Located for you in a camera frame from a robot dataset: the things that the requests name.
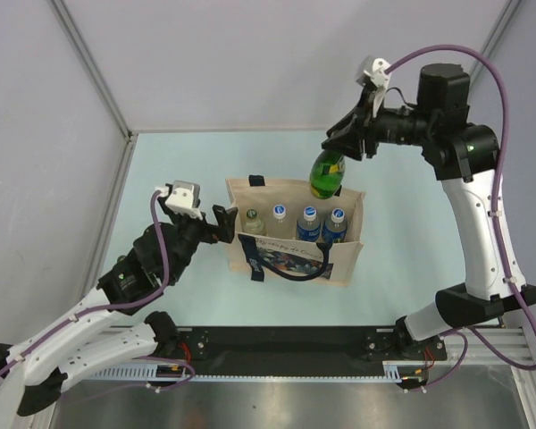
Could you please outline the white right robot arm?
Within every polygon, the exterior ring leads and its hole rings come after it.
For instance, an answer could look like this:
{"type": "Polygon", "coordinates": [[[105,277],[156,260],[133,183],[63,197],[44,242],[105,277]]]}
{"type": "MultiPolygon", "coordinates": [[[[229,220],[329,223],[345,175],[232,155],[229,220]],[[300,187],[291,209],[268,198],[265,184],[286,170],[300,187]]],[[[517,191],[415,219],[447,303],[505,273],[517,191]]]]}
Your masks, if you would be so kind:
{"type": "Polygon", "coordinates": [[[536,304],[536,286],[515,263],[501,200],[495,132],[468,121],[470,77],[458,64],[420,70],[417,102],[388,108],[389,63],[366,58],[357,75],[356,106],[327,132],[322,147],[355,160],[381,143],[418,146],[452,207],[465,260],[465,280],[439,290],[433,303],[396,321],[394,347],[416,358],[445,332],[536,304]]]}

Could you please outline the Pocari Sweat bottle clear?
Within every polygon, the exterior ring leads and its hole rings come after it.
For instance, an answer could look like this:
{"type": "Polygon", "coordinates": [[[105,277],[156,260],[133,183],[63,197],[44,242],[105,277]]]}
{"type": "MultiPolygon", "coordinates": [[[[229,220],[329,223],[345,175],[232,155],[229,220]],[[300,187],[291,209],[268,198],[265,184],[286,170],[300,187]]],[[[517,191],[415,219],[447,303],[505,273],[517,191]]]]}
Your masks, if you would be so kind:
{"type": "Polygon", "coordinates": [[[282,204],[277,204],[272,210],[273,227],[272,232],[275,237],[285,237],[289,226],[287,208],[282,204]]]}

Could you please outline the beige canvas tote bag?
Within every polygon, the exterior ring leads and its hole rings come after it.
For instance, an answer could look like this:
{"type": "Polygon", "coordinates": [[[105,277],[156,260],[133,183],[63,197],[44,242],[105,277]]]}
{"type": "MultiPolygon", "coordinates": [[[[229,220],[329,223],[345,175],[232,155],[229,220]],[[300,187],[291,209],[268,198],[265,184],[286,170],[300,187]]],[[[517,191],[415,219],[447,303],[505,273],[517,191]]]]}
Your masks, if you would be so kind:
{"type": "Polygon", "coordinates": [[[252,281],[261,282],[266,275],[292,276],[296,282],[321,282],[346,287],[350,284],[357,259],[364,244],[361,232],[364,220],[363,191],[342,188],[330,199],[318,199],[307,181],[265,179],[251,175],[246,179],[227,179],[230,205],[239,210],[236,237],[226,246],[230,269],[247,273],[252,281]],[[287,209],[287,235],[275,238],[266,233],[257,235],[243,230],[247,210],[255,209],[265,225],[269,225],[273,207],[281,204],[287,209]],[[334,243],[329,250],[328,264],[314,242],[297,239],[297,219],[307,206],[321,217],[340,208],[348,221],[346,238],[334,243]]]}

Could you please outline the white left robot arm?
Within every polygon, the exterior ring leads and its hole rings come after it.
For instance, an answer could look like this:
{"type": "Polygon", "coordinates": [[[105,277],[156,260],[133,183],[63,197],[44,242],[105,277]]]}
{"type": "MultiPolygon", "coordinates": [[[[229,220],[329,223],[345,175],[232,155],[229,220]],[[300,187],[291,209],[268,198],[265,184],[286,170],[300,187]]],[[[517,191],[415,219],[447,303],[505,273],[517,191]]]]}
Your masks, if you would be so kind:
{"type": "Polygon", "coordinates": [[[168,358],[180,345],[176,325],[154,312],[120,337],[94,341],[101,331],[162,297],[175,285],[200,244],[231,243],[237,208],[214,206],[210,224],[195,200],[172,201],[160,193],[150,209],[154,217],[130,252],[104,274],[73,308],[24,342],[0,343],[0,428],[6,418],[32,416],[54,404],[83,378],[134,358],[168,358]]]}

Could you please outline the Pocari Sweat bottle labelled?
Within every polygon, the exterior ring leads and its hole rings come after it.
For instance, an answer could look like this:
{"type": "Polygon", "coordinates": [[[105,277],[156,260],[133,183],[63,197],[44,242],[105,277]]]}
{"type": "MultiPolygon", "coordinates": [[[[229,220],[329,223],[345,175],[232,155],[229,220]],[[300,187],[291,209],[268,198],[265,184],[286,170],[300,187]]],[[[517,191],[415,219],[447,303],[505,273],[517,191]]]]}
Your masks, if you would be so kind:
{"type": "Polygon", "coordinates": [[[343,209],[337,207],[326,216],[322,227],[322,239],[326,243],[340,243],[346,239],[348,219],[343,209]]]}

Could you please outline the green Perrier bottle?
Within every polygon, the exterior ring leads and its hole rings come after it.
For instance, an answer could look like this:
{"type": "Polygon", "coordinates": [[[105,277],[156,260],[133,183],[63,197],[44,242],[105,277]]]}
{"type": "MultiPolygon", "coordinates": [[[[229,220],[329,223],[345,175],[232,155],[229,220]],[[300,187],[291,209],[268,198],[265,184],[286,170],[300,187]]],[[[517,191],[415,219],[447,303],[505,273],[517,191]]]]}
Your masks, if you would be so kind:
{"type": "Polygon", "coordinates": [[[319,199],[333,197],[341,187],[344,174],[344,156],[337,152],[323,150],[314,161],[309,175],[312,194],[319,199]]]}

